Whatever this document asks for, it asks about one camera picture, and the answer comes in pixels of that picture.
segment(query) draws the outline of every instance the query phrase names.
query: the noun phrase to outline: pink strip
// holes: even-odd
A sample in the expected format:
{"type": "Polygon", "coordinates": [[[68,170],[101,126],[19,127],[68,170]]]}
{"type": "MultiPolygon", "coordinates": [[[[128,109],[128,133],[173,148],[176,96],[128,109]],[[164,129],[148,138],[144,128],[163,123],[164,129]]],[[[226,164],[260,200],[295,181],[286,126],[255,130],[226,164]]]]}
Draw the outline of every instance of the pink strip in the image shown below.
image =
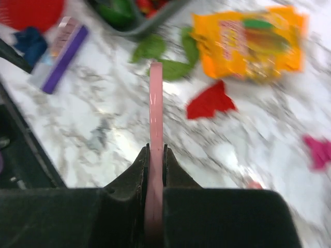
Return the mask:
{"type": "Polygon", "coordinates": [[[162,157],[163,157],[163,91],[162,63],[152,63],[149,78],[149,125],[151,162],[148,169],[145,205],[145,237],[147,242],[162,237],[162,157]]]}

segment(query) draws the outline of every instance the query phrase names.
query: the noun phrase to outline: snack bag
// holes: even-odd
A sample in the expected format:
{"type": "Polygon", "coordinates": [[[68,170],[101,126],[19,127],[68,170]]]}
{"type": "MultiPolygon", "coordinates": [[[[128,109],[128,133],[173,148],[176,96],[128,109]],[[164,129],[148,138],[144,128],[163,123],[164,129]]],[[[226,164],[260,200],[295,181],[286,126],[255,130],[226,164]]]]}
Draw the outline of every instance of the snack bag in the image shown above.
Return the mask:
{"type": "Polygon", "coordinates": [[[306,17],[293,7],[193,15],[204,72],[267,83],[282,71],[301,71],[306,17]]]}

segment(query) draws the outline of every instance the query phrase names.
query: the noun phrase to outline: red plate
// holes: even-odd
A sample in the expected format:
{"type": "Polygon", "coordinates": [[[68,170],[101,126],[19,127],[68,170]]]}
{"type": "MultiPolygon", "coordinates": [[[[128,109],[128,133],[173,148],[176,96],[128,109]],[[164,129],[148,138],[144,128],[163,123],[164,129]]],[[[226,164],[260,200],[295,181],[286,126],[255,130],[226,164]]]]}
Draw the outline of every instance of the red plate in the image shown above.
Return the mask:
{"type": "Polygon", "coordinates": [[[0,23],[17,30],[29,26],[44,33],[61,17],[65,0],[0,0],[0,23]]]}

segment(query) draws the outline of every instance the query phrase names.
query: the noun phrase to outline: pink paper piece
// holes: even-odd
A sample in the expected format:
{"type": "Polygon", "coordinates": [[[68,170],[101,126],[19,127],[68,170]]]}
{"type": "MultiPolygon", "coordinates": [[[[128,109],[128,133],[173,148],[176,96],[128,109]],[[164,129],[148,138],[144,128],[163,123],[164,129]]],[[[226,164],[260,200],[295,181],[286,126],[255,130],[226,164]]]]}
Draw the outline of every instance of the pink paper piece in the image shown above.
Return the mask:
{"type": "Polygon", "coordinates": [[[152,63],[149,74],[149,128],[151,133],[151,161],[148,169],[144,228],[146,240],[152,241],[158,240],[162,236],[162,63],[152,63]]]}
{"type": "Polygon", "coordinates": [[[317,171],[326,170],[326,163],[331,160],[330,141],[318,141],[309,135],[305,135],[303,141],[310,148],[310,154],[313,159],[312,169],[317,171]]]}

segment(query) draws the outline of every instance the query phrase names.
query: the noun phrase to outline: purple package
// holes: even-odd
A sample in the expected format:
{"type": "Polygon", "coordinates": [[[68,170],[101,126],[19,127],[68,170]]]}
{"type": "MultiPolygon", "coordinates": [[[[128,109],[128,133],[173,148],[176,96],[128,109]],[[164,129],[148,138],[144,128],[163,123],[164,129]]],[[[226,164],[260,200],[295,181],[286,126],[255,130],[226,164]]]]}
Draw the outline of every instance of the purple package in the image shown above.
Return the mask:
{"type": "Polygon", "coordinates": [[[33,69],[29,82],[52,94],[87,35],[84,25],[72,17],[64,17],[54,42],[33,69]]]}

